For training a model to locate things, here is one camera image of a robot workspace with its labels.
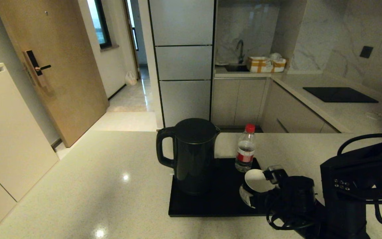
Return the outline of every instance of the wall switch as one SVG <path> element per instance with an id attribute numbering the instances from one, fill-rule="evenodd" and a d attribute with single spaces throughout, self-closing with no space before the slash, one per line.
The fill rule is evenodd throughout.
<path id="1" fill-rule="evenodd" d="M 374 47 L 371 47 L 371 46 L 363 46 L 359 56 L 363 58 L 369 58 L 371 56 L 373 49 Z"/>

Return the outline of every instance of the red bottle label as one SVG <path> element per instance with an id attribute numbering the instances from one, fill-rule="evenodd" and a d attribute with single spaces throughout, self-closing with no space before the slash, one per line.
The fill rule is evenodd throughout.
<path id="1" fill-rule="evenodd" d="M 237 159 L 241 162 L 252 162 L 254 156 L 254 151 L 244 151 L 238 148 Z"/>

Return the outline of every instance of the refrigerator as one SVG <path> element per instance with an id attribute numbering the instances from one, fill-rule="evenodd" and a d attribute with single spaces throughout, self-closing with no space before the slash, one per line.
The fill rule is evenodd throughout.
<path id="1" fill-rule="evenodd" d="M 150 0 L 165 127 L 209 120 L 214 0 Z"/>

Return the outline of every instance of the kettle handle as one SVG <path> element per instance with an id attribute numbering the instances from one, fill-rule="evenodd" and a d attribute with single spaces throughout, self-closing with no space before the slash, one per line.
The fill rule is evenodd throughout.
<path id="1" fill-rule="evenodd" d="M 163 139 L 164 138 L 174 138 L 175 137 L 175 127 L 166 127 L 157 132 L 156 138 L 156 150 L 157 150 L 157 158 L 159 162 L 169 168 L 174 167 L 174 159 L 168 159 L 163 155 Z M 175 152 L 175 139 L 173 139 L 173 151 Z"/>

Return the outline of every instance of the electric kettle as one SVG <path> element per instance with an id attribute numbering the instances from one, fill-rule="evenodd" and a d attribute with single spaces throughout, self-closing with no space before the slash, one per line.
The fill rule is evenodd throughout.
<path id="1" fill-rule="evenodd" d="M 210 190 L 214 166 L 214 148 L 220 133 L 214 124 L 205 119 L 184 119 L 174 127 L 157 133 L 157 158 L 162 165 L 173 168 L 175 180 L 182 192 L 190 195 Z M 162 141 L 173 139 L 173 159 L 163 155 Z"/>

